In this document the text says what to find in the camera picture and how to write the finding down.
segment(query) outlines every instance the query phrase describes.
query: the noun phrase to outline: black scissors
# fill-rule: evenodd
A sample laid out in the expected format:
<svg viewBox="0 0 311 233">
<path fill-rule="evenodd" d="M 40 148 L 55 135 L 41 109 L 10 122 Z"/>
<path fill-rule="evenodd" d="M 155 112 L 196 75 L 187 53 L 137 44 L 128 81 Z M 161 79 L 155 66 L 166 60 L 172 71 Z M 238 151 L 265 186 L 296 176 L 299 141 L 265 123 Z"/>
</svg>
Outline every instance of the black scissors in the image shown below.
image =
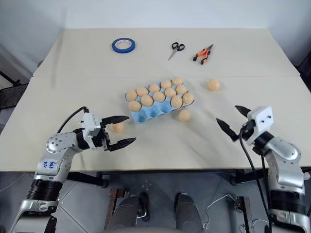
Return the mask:
<svg viewBox="0 0 311 233">
<path fill-rule="evenodd" d="M 182 51 L 184 50 L 184 48 L 185 48 L 184 44 L 179 44 L 178 42 L 172 43 L 173 52 L 171 53 L 169 60 L 175 55 L 177 51 Z"/>
</svg>

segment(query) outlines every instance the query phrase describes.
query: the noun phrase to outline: brown egg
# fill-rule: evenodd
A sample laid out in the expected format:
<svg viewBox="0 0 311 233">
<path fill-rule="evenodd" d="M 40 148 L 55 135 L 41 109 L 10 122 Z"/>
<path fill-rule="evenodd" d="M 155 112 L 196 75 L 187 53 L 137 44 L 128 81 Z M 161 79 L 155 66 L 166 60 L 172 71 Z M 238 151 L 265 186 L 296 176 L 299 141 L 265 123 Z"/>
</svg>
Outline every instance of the brown egg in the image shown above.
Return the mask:
<svg viewBox="0 0 311 233">
<path fill-rule="evenodd" d="M 160 87 L 159 87 L 159 85 L 158 84 L 151 84 L 150 86 L 149 86 L 149 91 L 150 92 L 156 92 L 156 91 L 159 91 L 160 90 Z"/>
<path fill-rule="evenodd" d="M 183 101 L 180 96 L 173 96 L 171 99 L 171 106 L 174 108 L 181 108 Z"/>
<path fill-rule="evenodd" d="M 147 90 L 147 88 L 146 88 L 146 87 L 143 87 L 143 86 L 137 88 L 136 92 L 137 92 L 138 96 L 147 95 L 147 94 L 149 93 L 149 91 Z"/>
<path fill-rule="evenodd" d="M 141 104 L 138 101 L 130 101 L 128 102 L 128 109 L 133 112 L 139 112 L 141 108 Z"/>
<path fill-rule="evenodd" d="M 172 80 L 172 84 L 173 85 L 175 85 L 175 86 L 178 86 L 178 85 L 181 85 L 181 84 L 183 84 L 183 78 L 181 78 L 181 77 L 175 77 L 175 78 L 173 78 L 173 80 Z"/>
<path fill-rule="evenodd" d="M 164 80 L 161 82 L 161 88 L 169 88 L 169 87 L 172 87 L 172 83 L 170 80 Z"/>
<path fill-rule="evenodd" d="M 147 107 L 151 107 L 152 104 L 154 103 L 154 100 L 148 95 L 142 96 L 140 100 L 141 100 L 142 105 L 147 106 Z"/>
<path fill-rule="evenodd" d="M 191 119 L 191 112 L 188 109 L 183 109 L 178 114 L 179 122 L 188 122 Z"/>
<path fill-rule="evenodd" d="M 111 125 L 111 129 L 115 133 L 122 133 L 123 130 L 124 130 L 124 123 L 120 122 L 120 123 L 117 123 L 117 124 L 112 124 Z"/>
<path fill-rule="evenodd" d="M 136 100 L 136 98 L 137 98 L 137 93 L 135 90 L 129 90 L 126 93 L 126 100 L 127 101 L 133 101 L 133 100 Z"/>
<path fill-rule="evenodd" d="M 219 88 L 220 88 L 220 83 L 219 83 L 219 81 L 217 79 L 210 79 L 207 82 L 207 87 L 211 91 L 218 91 Z"/>
<path fill-rule="evenodd" d="M 154 92 L 153 98 L 155 101 L 162 103 L 165 100 L 165 95 L 160 91 L 156 91 Z"/>
<path fill-rule="evenodd" d="M 176 87 L 176 92 L 183 95 L 187 92 L 187 88 L 184 85 L 178 85 Z"/>
<path fill-rule="evenodd" d="M 191 92 L 187 92 L 183 95 L 183 103 L 192 104 L 194 101 L 194 95 Z"/>
<path fill-rule="evenodd" d="M 173 88 L 169 87 L 165 89 L 164 94 L 166 97 L 172 98 L 173 96 L 176 95 L 176 91 Z"/>
</svg>

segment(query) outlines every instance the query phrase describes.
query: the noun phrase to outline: scissors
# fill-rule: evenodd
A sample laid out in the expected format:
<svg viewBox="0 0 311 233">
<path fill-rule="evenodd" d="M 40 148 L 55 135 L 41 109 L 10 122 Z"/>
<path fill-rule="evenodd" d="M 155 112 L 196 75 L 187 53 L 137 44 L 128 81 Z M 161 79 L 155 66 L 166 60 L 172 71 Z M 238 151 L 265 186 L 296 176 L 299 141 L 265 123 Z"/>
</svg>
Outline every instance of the scissors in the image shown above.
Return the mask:
<svg viewBox="0 0 311 233">
<path fill-rule="evenodd" d="M 214 44 L 208 46 L 206 49 L 203 49 L 201 52 L 197 53 L 193 58 L 193 60 L 196 61 L 198 57 L 204 56 L 204 58 L 201 60 L 201 65 L 205 64 L 207 62 L 208 56 L 210 55 L 210 50 L 212 49 L 213 46 Z"/>
<path fill-rule="evenodd" d="M 184 48 L 185 48 L 184 44 L 179 44 L 178 42 L 172 43 L 173 52 L 171 53 L 169 60 L 175 55 L 177 51 L 182 51 L 184 50 Z"/>
</svg>

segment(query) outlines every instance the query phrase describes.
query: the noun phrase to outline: gray tile floor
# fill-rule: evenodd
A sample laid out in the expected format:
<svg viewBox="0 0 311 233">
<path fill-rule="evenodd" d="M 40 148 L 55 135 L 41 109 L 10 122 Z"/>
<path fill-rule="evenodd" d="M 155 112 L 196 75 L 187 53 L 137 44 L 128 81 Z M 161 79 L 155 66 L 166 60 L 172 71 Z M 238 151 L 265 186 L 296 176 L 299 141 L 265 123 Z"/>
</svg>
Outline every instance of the gray tile floor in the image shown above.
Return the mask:
<svg viewBox="0 0 311 233">
<path fill-rule="evenodd" d="M 0 173 L 0 190 L 18 179 L 22 173 Z M 6 229 L 12 224 L 19 204 L 30 188 L 33 174 L 26 173 L 16 183 L 0 191 L 0 224 Z M 58 233 L 100 233 L 103 232 L 104 220 L 112 187 L 127 188 L 131 194 L 142 190 L 150 197 L 151 220 L 138 220 L 138 226 L 175 227 L 174 197 L 184 191 L 192 196 L 198 206 L 203 221 L 207 220 L 205 208 L 217 198 L 231 194 L 248 196 L 251 201 L 253 219 L 265 219 L 255 182 L 237 186 L 230 185 L 218 173 L 178 172 L 178 173 L 136 173 L 113 175 L 110 186 L 106 189 L 85 183 L 66 181 L 60 193 L 60 204 L 54 214 L 57 217 Z M 307 203 L 311 202 L 311 182 L 306 182 Z M 243 215 L 233 211 L 233 201 L 223 199 L 208 211 L 211 233 L 240 233 Z M 258 222 L 255 230 L 263 230 L 264 223 Z"/>
</svg>

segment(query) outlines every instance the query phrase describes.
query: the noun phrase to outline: blue tape roll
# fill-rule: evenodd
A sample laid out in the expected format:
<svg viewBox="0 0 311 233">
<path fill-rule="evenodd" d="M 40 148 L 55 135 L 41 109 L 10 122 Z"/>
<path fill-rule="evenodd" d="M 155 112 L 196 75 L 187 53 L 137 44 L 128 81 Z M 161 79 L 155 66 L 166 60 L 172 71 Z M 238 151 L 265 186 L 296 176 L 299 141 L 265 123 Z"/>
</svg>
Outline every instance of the blue tape roll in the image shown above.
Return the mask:
<svg viewBox="0 0 311 233">
<path fill-rule="evenodd" d="M 117 48 L 117 44 L 118 43 L 122 43 L 122 42 L 127 42 L 130 44 L 130 47 L 126 48 L 126 49 L 119 49 Z M 112 42 L 111 44 L 112 46 L 112 49 L 114 52 L 117 52 L 117 53 L 128 53 L 128 52 L 131 52 L 135 49 L 135 41 L 130 39 L 130 38 L 119 38 L 119 39 L 116 39 L 114 42 Z"/>
</svg>

